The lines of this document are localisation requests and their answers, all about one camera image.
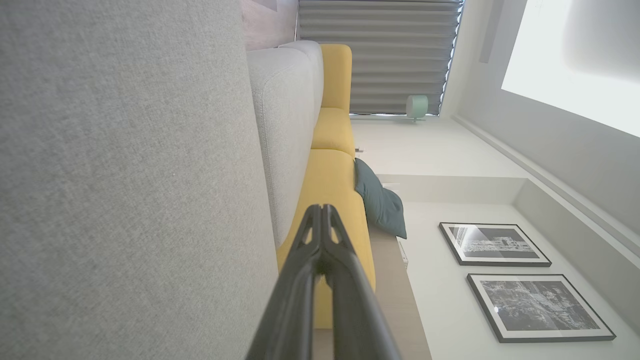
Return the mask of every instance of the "floor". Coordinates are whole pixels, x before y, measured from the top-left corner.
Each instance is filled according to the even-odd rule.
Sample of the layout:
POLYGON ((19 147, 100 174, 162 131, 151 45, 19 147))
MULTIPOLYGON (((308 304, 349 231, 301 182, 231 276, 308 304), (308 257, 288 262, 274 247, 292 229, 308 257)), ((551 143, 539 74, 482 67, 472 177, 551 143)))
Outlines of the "floor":
POLYGON ((240 0, 247 51, 295 39, 298 0, 240 0))

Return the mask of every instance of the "lampshade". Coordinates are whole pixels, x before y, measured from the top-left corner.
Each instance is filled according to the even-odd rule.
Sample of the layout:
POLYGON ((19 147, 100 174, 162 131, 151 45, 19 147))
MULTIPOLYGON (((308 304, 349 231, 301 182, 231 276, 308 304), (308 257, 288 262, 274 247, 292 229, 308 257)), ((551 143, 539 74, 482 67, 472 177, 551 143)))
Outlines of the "lampshade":
POLYGON ((427 115, 429 99, 426 95, 409 95, 406 100, 406 116, 417 119, 427 115))

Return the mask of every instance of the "wall ledge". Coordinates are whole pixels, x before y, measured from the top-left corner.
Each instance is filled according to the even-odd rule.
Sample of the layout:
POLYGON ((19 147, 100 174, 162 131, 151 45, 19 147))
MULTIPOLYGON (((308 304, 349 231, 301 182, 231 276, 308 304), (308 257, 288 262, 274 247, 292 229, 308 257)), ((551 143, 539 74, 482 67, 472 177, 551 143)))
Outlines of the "wall ledge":
MULTIPOLYGON (((532 176, 548 186, 552 191, 556 192, 564 200, 569 202, 578 211, 591 219, 597 226, 601 227, 605 232, 609 233, 619 244, 632 253, 634 263, 640 259, 640 235, 633 232, 627 226, 608 214, 602 208, 591 202, 585 196, 575 191, 571 186, 558 179, 556 176, 540 167, 538 164, 516 151, 514 148, 498 140, 493 135, 482 130, 477 125, 471 123, 464 117, 456 114, 451 117, 454 121, 471 131, 474 135, 484 140, 486 143, 503 153, 511 161, 520 165, 528 171, 532 176)), ((627 258, 628 252, 621 251, 627 258)))

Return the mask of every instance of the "sofa armrest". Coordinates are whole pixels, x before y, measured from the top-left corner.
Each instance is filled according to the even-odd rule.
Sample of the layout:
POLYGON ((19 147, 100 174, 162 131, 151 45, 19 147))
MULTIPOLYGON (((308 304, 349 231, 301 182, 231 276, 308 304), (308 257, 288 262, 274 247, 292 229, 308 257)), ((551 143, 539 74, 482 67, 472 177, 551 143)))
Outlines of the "sofa armrest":
POLYGON ((323 108, 349 112, 351 101, 351 48, 342 44, 322 44, 324 61, 323 108))

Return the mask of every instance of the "sofa cushion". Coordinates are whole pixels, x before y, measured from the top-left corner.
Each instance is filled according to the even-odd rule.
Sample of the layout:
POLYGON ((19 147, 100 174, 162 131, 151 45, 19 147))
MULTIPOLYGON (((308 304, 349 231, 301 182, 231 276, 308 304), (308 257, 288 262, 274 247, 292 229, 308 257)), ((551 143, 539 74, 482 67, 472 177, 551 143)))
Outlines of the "sofa cushion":
POLYGON ((349 114, 343 109, 321 108, 311 148, 340 150, 355 158, 349 114))
POLYGON ((318 113, 320 112, 320 107, 322 106, 322 96, 324 92, 324 64, 320 44, 311 40, 299 40, 280 45, 279 47, 296 49, 302 51, 303 53, 305 53, 305 55, 307 55, 307 57, 309 57, 314 78, 314 110, 315 118, 317 120, 318 113))
MULTIPOLYGON (((311 150, 302 186, 296 215, 289 229, 287 239, 277 250, 278 266, 284 262, 302 221, 302 216, 310 205, 331 204, 335 206, 353 244, 356 255, 365 274, 376 288, 371 243, 367 230, 362 198, 354 191, 353 158, 338 150, 311 150)), ((317 285, 315 293, 314 326, 321 329, 332 328, 332 293, 324 278, 317 285)))
POLYGON ((248 53, 276 246, 287 236, 305 176, 316 116, 313 65, 295 49, 248 53))
POLYGON ((243 359, 278 269, 239 1, 0 13, 0 358, 243 359))

